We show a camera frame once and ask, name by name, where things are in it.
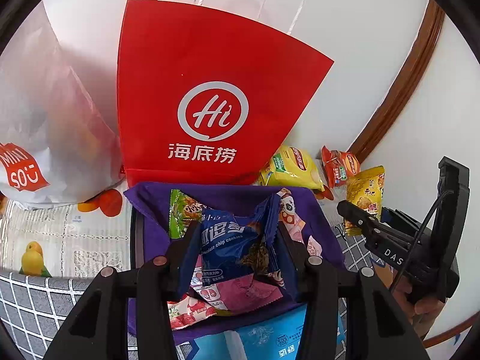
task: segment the yellow chip bag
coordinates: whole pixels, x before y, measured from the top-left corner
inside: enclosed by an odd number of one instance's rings
[[[346,200],[375,215],[378,220],[382,214],[383,180],[385,169],[383,166],[364,170],[346,181]],[[361,229],[353,223],[344,220],[345,234],[359,236]]]
[[[318,169],[307,152],[282,145],[258,176],[260,185],[306,187],[323,191]]]

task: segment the purple cloth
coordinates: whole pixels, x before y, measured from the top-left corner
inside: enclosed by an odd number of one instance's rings
[[[178,189],[200,203],[218,210],[230,211],[237,216],[250,215],[256,205],[281,187],[253,185],[198,185],[143,182],[124,194],[131,204],[145,216],[143,224],[143,255],[145,261],[165,254],[170,244],[169,226],[170,191]],[[322,245],[322,256],[337,268],[345,268],[344,256],[333,235],[314,194],[307,188],[288,187],[295,201],[296,213],[306,223],[302,237],[307,244],[310,236]],[[300,306],[284,292],[283,298],[255,311],[233,317],[210,317],[182,330],[175,330],[175,345],[192,339],[233,330],[241,326],[273,318]],[[135,335],[135,299],[129,302],[128,330]]]

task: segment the white wall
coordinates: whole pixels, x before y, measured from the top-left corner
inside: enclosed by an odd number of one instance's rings
[[[385,166],[385,200],[422,221],[437,195],[438,162],[448,156],[470,168],[470,201],[457,253],[460,284],[429,336],[480,310],[480,65],[446,18],[427,71],[364,168]]]
[[[126,0],[45,0],[52,26],[106,122],[116,130],[115,74]],[[192,2],[193,0],[174,0]],[[262,0],[205,0],[255,18]],[[267,0],[261,21],[286,32],[300,0]],[[410,51],[427,0],[306,0],[292,36],[335,61],[288,142],[346,149]]]

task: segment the metal screw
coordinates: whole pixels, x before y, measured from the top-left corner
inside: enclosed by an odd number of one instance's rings
[[[163,266],[167,263],[167,258],[165,256],[157,256],[153,259],[153,264],[156,266]]]
[[[308,262],[313,266],[319,266],[322,263],[322,259],[318,256],[310,256]]]
[[[364,266],[360,272],[362,275],[366,276],[367,278],[371,278],[374,275],[374,270],[369,268],[368,266]]]
[[[108,266],[108,267],[105,267],[103,268],[101,271],[100,271],[100,274],[104,277],[104,278],[108,278],[109,276],[111,276],[113,273],[113,268],[111,266]]]

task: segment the wooden molding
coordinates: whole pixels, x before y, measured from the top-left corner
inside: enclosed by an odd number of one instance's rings
[[[420,82],[434,52],[445,12],[429,0],[417,39],[384,101],[349,148],[363,162],[382,140]]]
[[[460,325],[455,326],[454,328],[447,330],[446,332],[436,335],[435,337],[429,338],[428,340],[423,340],[423,346],[426,348],[432,347],[434,345],[440,344],[452,337],[455,337],[457,334],[464,332],[466,329],[471,327],[475,320],[480,316],[480,311],[472,315],[466,321],[463,321]]]

